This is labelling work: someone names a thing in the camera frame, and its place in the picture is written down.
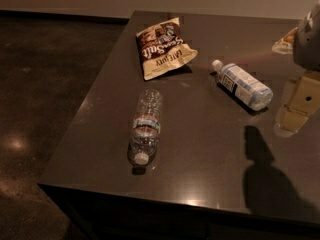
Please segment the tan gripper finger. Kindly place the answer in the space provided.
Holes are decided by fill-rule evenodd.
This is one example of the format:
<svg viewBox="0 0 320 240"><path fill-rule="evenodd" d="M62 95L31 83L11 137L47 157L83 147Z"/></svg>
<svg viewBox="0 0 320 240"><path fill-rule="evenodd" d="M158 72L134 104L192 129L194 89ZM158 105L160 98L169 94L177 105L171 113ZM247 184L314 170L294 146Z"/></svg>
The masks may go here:
<svg viewBox="0 0 320 240"><path fill-rule="evenodd" d="M291 137L319 110L320 73L307 71L299 78L289 78L275 117L274 132L280 137Z"/></svg>

